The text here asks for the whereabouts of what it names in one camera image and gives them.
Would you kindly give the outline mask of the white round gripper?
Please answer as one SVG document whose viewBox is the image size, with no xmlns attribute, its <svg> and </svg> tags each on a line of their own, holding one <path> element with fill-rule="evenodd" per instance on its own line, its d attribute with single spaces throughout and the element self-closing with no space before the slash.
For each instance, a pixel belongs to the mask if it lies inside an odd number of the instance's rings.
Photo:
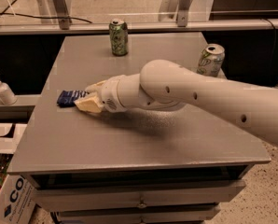
<svg viewBox="0 0 278 224">
<path fill-rule="evenodd" d="M 97 95 L 88 95 L 75 100 L 76 107 L 81 111 L 90 113 L 101 113 L 104 108 L 111 113 L 125 112 L 126 108 L 118 98 L 118 84 L 121 79 L 122 76 L 111 77 L 108 80 L 89 85 L 85 88 L 85 92 L 92 93 L 101 89 L 102 102 Z"/>
</svg>

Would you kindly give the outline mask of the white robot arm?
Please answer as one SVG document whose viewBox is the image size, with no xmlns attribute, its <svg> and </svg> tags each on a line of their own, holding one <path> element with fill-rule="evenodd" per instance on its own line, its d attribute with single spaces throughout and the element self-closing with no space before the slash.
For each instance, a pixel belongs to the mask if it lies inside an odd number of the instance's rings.
<svg viewBox="0 0 278 224">
<path fill-rule="evenodd" d="M 154 60 L 138 74 L 116 76 L 86 88 L 75 100 L 85 112 L 163 110 L 194 105 L 278 146 L 278 89 L 199 75 L 166 60 Z"/>
</svg>

